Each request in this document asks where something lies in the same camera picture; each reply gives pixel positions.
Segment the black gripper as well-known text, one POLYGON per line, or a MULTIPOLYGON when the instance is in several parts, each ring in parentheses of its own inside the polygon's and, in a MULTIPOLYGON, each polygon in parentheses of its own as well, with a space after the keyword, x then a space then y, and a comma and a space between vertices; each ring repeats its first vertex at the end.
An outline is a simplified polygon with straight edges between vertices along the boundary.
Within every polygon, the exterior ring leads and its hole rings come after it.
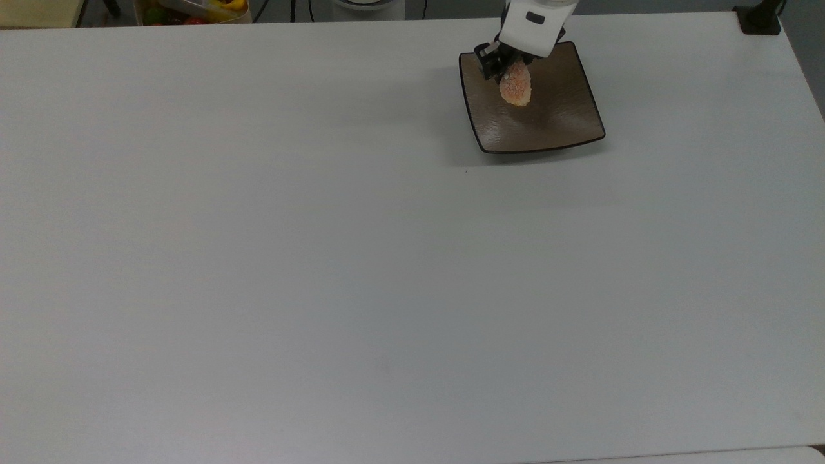
POLYGON ((530 32, 499 32, 497 42, 478 44, 475 59, 487 81, 500 81, 506 66, 530 64, 540 58, 540 35, 530 32))

